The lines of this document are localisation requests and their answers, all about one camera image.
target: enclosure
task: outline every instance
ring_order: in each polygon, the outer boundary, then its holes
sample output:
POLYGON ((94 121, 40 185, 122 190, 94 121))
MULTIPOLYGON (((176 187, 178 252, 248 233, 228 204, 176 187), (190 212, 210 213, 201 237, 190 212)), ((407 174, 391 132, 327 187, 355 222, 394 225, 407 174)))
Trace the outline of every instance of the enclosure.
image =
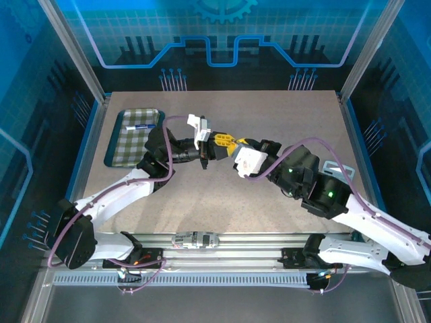
MULTIPOLYGON (((313 316, 303 307, 295 320, 305 322, 348 317, 352 304, 361 321, 427 322, 426 290, 416 295, 360 268, 324 301, 293 289, 209 285, 150 287, 125 300, 114 287, 62 285, 55 277, 68 274, 46 269, 37 216, 62 198, 76 201, 125 176, 139 160, 121 164, 112 148, 119 115, 151 108, 166 116, 205 115, 213 131, 274 140, 282 149, 323 138, 354 170, 354 184, 372 204, 431 232, 430 15, 427 0, 3 0, 2 322, 120 320, 156 305, 160 313, 148 322, 172 320, 181 313, 177 297, 187 295, 184 308, 191 311, 205 293, 214 293, 205 300, 213 304, 209 322, 287 320, 274 305, 280 299, 292 311, 306 302, 318 308, 322 315, 313 316), (347 302, 351 291, 356 295, 347 302), (152 293, 163 306, 152 303, 152 293), (259 314, 261 293, 267 303, 259 314), (92 303, 99 297, 123 310, 103 313, 92 303), (334 301, 343 310, 325 309, 334 301), (136 310, 141 302, 147 307, 136 310), (373 304, 381 311, 368 311, 373 304)), ((184 123, 169 128, 178 139, 193 136, 184 123)), ((333 160, 318 145, 308 148, 321 170, 333 160)), ((259 241, 350 233, 307 213, 270 183, 246 183, 232 165, 231 159, 209 161, 207 170, 197 161, 175 165, 169 185, 100 230, 141 234, 150 244, 152 234, 165 241, 167 234, 195 230, 259 241)), ((202 322, 202 308, 178 322, 202 322)))

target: purple cable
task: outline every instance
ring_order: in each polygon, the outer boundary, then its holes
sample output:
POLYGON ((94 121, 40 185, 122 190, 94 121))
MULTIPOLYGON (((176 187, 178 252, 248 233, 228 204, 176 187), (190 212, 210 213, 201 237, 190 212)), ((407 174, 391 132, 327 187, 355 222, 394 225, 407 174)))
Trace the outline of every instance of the purple cable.
POLYGON ((75 221, 81 215, 83 215, 84 212, 86 212, 90 208, 90 205, 92 203, 97 203, 97 201, 99 201, 102 197, 104 197, 108 193, 112 192, 113 190, 117 189, 118 187, 122 187, 124 185, 129 185, 130 183, 135 183, 135 182, 164 182, 165 180, 169 180, 172 177, 172 173, 173 173, 172 149, 171 149, 171 146, 169 144, 169 137, 168 137, 168 131, 166 130, 166 124, 168 123, 169 120, 174 120, 174 119, 178 120, 178 119, 187 119, 187 118, 188 118, 188 116, 169 116, 168 118, 165 118, 163 120, 163 123, 162 123, 163 137, 164 137, 164 140, 166 142, 166 150, 168 152, 168 167, 169 167, 168 175, 166 177, 163 177, 163 178, 142 178, 142 179, 136 179, 135 178, 132 180, 128 180, 126 182, 118 183, 114 186, 111 186, 110 188, 107 188, 103 192, 101 192, 98 196, 96 196, 93 200, 91 200, 85 207, 83 207, 78 213, 76 213, 75 216, 73 216, 71 218, 71 220, 67 223, 67 225, 63 228, 63 230, 61 230, 61 233, 59 234, 58 238, 55 240, 55 243, 54 243, 53 247, 51 248, 51 252, 49 253, 49 256, 48 256, 48 267, 49 268, 60 266, 63 263, 63 262, 59 262, 59 263, 53 264, 53 258, 54 258, 55 252, 57 251, 57 248, 59 247, 59 244, 60 244, 61 240, 64 238, 67 231, 71 228, 71 226, 75 223, 75 221))
POLYGON ((336 289, 337 287, 339 287, 343 283, 345 277, 347 276, 347 272, 349 271, 349 269, 350 269, 350 265, 349 264, 345 264, 345 270, 344 270, 343 276, 341 276, 339 282, 336 283, 331 288, 328 288, 328 286, 327 286, 323 291, 319 291, 319 290, 316 290, 316 289, 311 289, 311 291, 314 292, 314 293, 322 293, 322 294, 328 293, 330 291, 333 291, 334 289, 336 289))
POLYGON ((136 291, 140 291, 141 289, 147 287, 154 279, 156 279, 156 277, 162 272, 163 268, 166 265, 166 259, 155 260, 155 261, 147 262, 145 264, 125 264, 124 262, 118 261, 117 259, 108 259, 108 260, 114 264, 117 264, 117 265, 123 266, 123 267, 127 267, 127 268, 143 268, 143 267, 151 266, 152 264, 158 264, 160 262, 162 263, 162 265, 154 273, 154 275, 152 275, 152 277, 150 279, 148 279, 148 281, 146 281, 143 285, 136 287, 134 289, 130 288, 130 290, 128 290, 128 291, 125 288, 121 289, 119 286, 117 286, 123 293, 128 293, 128 294, 133 294, 136 291))
MULTIPOLYGON (((268 167, 267 170, 265 170, 261 175, 256 176, 256 177, 247 177, 248 180, 250 180, 251 182, 256 182, 264 177, 266 177, 270 172, 272 172, 282 161, 285 160, 285 158, 287 158, 287 156, 289 156, 289 154, 291 154, 293 152, 293 150, 295 150, 296 148, 298 148, 301 145, 306 145, 307 143, 320 143, 322 146, 324 146, 326 149, 329 150, 329 152, 331 153, 331 155, 334 157, 335 161, 337 162, 337 165, 339 166, 339 169, 341 170, 341 173, 343 173, 343 176, 345 178, 345 180, 347 181, 347 184, 349 185, 350 189, 352 190, 353 195, 356 197, 356 200, 359 202, 359 204, 361 205, 361 207, 363 208, 364 211, 368 212, 369 214, 371 214, 371 216, 375 216, 376 212, 374 212, 362 199, 362 197, 359 195, 358 190, 356 190, 356 187, 354 186, 352 180, 350 179, 350 177, 348 176, 346 170, 343 167, 343 163, 340 161, 337 153, 334 151, 334 149, 330 146, 330 144, 328 144, 328 142, 324 141, 323 139, 320 138, 316 138, 316 137, 310 137, 310 138, 305 138, 303 140, 300 140, 299 142, 297 142, 295 145, 291 146, 290 148, 286 149, 285 151, 283 151, 282 155, 280 157, 277 158, 277 160, 274 162, 274 164, 272 164, 270 167, 268 167)), ((399 225, 389 221, 388 219, 385 219, 384 217, 375 217, 375 219, 381 223, 384 223, 385 225, 388 225, 389 227, 392 227, 395 231, 399 231, 402 232, 403 234, 405 234, 406 236, 410 237, 412 240, 416 241, 417 243, 423 243, 424 246, 427 249, 431 250, 431 245, 427 242, 423 242, 420 238, 416 237, 414 234, 412 234, 411 232, 407 231, 406 229, 403 229, 402 227, 400 227, 399 225)))

